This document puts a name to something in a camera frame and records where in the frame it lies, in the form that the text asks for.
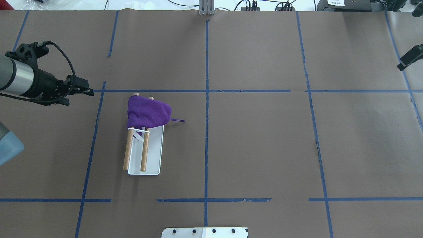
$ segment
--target white tray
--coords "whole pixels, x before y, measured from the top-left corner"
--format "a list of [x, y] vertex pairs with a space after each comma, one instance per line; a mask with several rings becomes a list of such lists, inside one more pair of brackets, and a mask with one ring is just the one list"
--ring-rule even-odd
[[129, 157], [128, 174], [131, 175], [158, 175], [162, 163], [163, 128], [155, 127], [150, 129], [150, 139], [148, 142], [147, 167], [145, 172], [141, 172], [141, 155], [143, 154], [143, 139], [132, 138], [132, 150]]

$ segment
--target wooden dowel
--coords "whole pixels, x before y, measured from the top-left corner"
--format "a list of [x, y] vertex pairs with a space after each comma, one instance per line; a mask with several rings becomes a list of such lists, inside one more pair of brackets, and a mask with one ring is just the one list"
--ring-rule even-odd
[[147, 154], [148, 154], [148, 141], [150, 139], [150, 133], [144, 133], [144, 145], [143, 145], [143, 155], [141, 156], [141, 172], [145, 172], [147, 169]]
[[126, 138], [126, 149], [125, 149], [125, 159], [124, 159], [124, 170], [129, 169], [129, 158], [131, 156], [132, 150], [132, 138], [134, 137], [134, 130], [128, 130], [128, 137]]

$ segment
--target black cable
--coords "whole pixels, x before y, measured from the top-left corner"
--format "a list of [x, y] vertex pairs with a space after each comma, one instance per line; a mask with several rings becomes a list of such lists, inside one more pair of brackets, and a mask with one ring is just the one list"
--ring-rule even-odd
[[284, 11], [289, 11], [289, 1], [286, 1], [285, 6], [283, 7]]
[[236, 8], [243, 2], [244, 0], [239, 1], [239, 3], [235, 6], [234, 11], [236, 11]]
[[277, 11], [277, 7], [278, 7], [280, 4], [283, 4], [283, 3], [278, 3], [278, 4], [276, 5], [276, 7], [275, 7], [275, 11]]
[[168, 1], [175, 4], [175, 5], [179, 5], [179, 6], [183, 6], [183, 7], [199, 7], [200, 6], [200, 5], [182, 5], [182, 4], [179, 4], [179, 3], [172, 2], [171, 0], [168, 0]]
[[[50, 44], [50, 45], [53, 45], [54, 47], [56, 47], [57, 50], [59, 50], [59, 52], [65, 57], [66, 61], [68, 61], [69, 67], [71, 68], [71, 71], [72, 71], [72, 75], [76, 76], [74, 67], [72, 66], [72, 63], [69, 60], [68, 56], [66, 56], [66, 54], [63, 52], [63, 50], [56, 43], [54, 43], [54, 42], [43, 42], [43, 44], [45, 44], [45, 45]], [[12, 95], [9, 95], [9, 94], [3, 94], [3, 93], [0, 93], [0, 96], [14, 98], [14, 99], [22, 100], [22, 101], [27, 101], [27, 102], [35, 102], [35, 103], [38, 103], [38, 104], [40, 104], [40, 103], [55, 103], [55, 102], [58, 102], [60, 99], [68, 96], [71, 93], [71, 91], [74, 90], [74, 88], [75, 88], [75, 83], [74, 83], [73, 80], [71, 80], [71, 85], [70, 85], [68, 91], [65, 94], [63, 94], [62, 96], [55, 98], [55, 99], [51, 99], [51, 100], [34, 100], [34, 99], [28, 99], [28, 98], [23, 98], [23, 97], [15, 97], [15, 96], [12, 96]]]
[[281, 2], [281, 1], [272, 1], [272, 0], [260, 0], [260, 1], [272, 2], [272, 3], [285, 3], [285, 2]]

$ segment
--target white rubber band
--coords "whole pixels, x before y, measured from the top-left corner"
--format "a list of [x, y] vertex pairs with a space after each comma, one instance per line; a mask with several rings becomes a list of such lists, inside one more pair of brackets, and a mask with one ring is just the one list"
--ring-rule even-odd
[[137, 132], [150, 133], [150, 132], [149, 132], [149, 131], [147, 131], [147, 130], [140, 130], [140, 129], [135, 129], [135, 128], [128, 128], [128, 130], [134, 130], [134, 131], [137, 131]]

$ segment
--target purple towel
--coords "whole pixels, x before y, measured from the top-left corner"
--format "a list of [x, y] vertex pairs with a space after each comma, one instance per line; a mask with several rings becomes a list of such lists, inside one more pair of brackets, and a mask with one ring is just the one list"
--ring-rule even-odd
[[164, 102], [134, 95], [128, 100], [127, 127], [160, 127], [169, 122], [171, 113], [172, 109]]

